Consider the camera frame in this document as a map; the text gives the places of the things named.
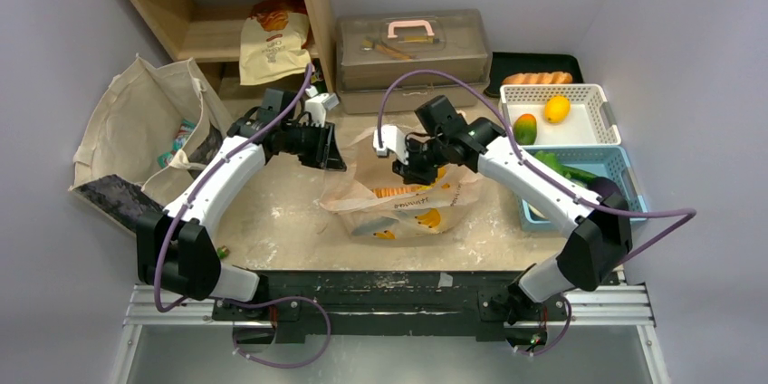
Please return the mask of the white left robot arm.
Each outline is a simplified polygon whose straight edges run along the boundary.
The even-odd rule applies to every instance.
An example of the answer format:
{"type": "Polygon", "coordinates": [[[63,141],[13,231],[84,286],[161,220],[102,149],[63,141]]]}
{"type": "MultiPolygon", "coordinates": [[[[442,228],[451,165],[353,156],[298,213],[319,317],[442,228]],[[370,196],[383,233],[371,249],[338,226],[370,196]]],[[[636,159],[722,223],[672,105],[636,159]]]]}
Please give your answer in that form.
{"type": "Polygon", "coordinates": [[[246,319],[267,314],[270,295],[258,274],[222,263],[213,235],[242,188],[272,157],[287,153],[307,168],[343,171],[346,165],[326,119],[339,100],[309,87],[301,113],[295,92],[269,88],[259,106],[238,118],[192,185],[136,227],[139,279],[194,300],[226,298],[246,319]]]}

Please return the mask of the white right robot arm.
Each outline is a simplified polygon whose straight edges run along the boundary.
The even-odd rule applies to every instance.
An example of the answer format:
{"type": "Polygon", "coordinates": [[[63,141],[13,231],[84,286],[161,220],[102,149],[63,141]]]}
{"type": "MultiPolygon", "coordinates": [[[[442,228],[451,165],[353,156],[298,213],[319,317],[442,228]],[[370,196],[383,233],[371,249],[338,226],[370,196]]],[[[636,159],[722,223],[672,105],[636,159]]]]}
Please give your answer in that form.
{"type": "Polygon", "coordinates": [[[379,124],[373,142],[379,157],[396,156],[393,170],[404,183],[428,185],[447,164],[466,167],[532,204],[566,239],[559,253],[514,284],[508,304],[515,315],[529,318],[545,300],[570,289],[595,290],[629,254],[629,206],[620,192],[603,197],[577,186],[523,152],[510,131],[495,122],[485,117],[467,122],[443,95],[415,113],[427,139],[379,124]]]}

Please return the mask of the translucent banana print plastic bag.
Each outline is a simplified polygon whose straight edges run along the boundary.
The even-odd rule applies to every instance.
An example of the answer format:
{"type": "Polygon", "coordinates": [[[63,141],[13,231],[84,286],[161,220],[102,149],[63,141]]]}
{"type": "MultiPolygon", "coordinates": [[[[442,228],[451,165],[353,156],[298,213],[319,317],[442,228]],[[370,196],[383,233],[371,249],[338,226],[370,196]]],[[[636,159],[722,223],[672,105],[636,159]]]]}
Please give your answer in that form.
{"type": "Polygon", "coordinates": [[[437,180],[416,193],[377,198],[377,187],[408,186],[392,172],[390,158],[378,158],[372,146],[373,127],[341,146],[344,172],[328,171],[319,200],[340,217],[352,237],[408,239],[438,235],[459,225],[483,194],[483,180],[468,168],[441,167],[437,180]]]}

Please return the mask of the orange corn cob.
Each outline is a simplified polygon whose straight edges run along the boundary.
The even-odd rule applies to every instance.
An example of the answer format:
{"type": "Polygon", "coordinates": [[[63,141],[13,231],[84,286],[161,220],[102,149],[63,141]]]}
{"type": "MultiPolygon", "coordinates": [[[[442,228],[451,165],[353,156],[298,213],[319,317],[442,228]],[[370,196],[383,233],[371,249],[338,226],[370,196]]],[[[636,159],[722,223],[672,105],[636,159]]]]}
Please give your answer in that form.
{"type": "Polygon", "coordinates": [[[410,193],[416,193],[422,189],[423,189],[423,186],[408,185],[408,186],[401,186],[401,187],[377,187],[377,188],[373,188],[371,192],[377,198],[388,198],[388,197],[396,197],[396,196],[401,196],[401,195],[410,194],[410,193]]]}

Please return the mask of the purple eggplant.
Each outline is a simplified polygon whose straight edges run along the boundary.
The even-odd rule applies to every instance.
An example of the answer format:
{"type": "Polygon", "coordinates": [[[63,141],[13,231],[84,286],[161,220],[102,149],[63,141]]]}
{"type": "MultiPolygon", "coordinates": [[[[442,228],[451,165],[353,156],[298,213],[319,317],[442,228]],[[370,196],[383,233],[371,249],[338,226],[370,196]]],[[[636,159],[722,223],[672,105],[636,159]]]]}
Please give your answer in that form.
{"type": "Polygon", "coordinates": [[[599,194],[602,198],[610,197],[614,194],[622,196],[619,185],[613,180],[605,177],[595,177],[587,184],[587,189],[599,194]]]}

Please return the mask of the napa cabbage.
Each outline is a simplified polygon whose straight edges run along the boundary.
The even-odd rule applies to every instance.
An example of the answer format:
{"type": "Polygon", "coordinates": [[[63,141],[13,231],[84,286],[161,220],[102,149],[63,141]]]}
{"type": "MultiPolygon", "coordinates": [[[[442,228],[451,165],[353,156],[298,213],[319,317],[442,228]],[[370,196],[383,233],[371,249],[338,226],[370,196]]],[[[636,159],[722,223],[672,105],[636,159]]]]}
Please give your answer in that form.
{"type": "Polygon", "coordinates": [[[557,174],[563,177],[567,177],[563,169],[563,164],[558,160],[554,153],[540,150],[534,154],[534,157],[542,162],[545,166],[555,171],[557,174]]]}

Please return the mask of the beige canvas tote bag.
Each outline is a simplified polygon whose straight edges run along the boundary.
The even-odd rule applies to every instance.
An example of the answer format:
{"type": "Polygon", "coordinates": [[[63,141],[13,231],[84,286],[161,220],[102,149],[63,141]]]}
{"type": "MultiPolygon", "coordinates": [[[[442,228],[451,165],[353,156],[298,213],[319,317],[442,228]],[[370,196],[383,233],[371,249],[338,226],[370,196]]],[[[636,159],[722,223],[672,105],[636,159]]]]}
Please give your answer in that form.
{"type": "Polygon", "coordinates": [[[232,115],[195,60],[155,67],[141,57],[115,76],[95,107],[73,155],[69,190],[134,232],[147,210],[179,197],[220,149],[232,115]],[[196,123],[170,164],[182,120],[196,123]]]}

